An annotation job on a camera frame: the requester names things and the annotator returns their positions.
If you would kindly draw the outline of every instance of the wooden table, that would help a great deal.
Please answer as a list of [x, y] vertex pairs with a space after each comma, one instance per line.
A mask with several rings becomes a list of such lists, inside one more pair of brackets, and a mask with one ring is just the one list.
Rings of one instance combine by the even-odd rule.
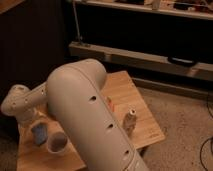
[[[136, 149], [165, 138], [127, 72], [108, 74], [102, 94], [112, 100], [114, 113], [120, 123], [129, 109], [136, 110], [138, 119], [131, 137]], [[62, 130], [58, 122], [50, 118], [44, 120], [48, 123], [48, 133]], [[71, 143], [64, 156], [55, 156], [47, 152], [45, 144], [40, 147], [34, 145], [30, 129], [20, 129], [17, 171], [76, 171], [84, 167], [85, 164]]]

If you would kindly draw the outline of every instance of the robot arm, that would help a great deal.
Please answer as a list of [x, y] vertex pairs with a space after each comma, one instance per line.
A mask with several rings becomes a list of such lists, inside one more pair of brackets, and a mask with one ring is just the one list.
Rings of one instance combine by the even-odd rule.
[[96, 60], [67, 64], [54, 70], [46, 83], [32, 91], [12, 88], [1, 110], [17, 117], [47, 102], [89, 170], [147, 171], [100, 94], [105, 80], [105, 68]]

